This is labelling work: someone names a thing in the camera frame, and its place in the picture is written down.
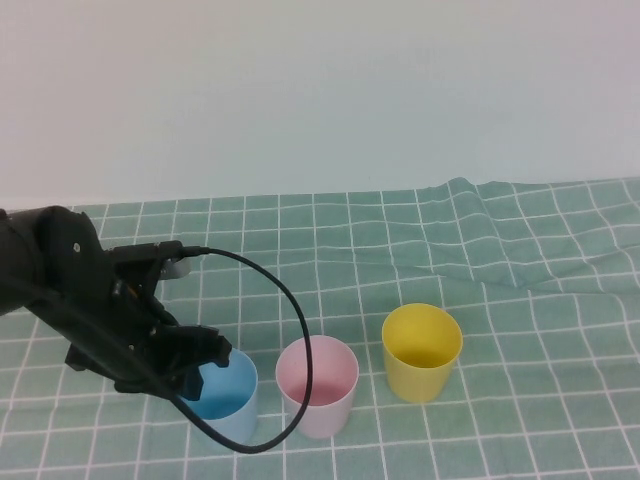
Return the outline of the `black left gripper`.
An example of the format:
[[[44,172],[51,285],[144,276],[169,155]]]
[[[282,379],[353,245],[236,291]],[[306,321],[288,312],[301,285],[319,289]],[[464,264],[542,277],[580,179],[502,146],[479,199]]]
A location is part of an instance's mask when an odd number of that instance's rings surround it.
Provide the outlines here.
[[[216,328],[180,324],[155,296],[158,283],[179,278],[199,249],[108,249],[72,252],[49,275],[62,298],[89,321],[66,328],[71,366],[104,373],[118,390],[157,394],[132,360],[138,358],[188,401],[199,401],[201,366],[227,368],[232,344]]]

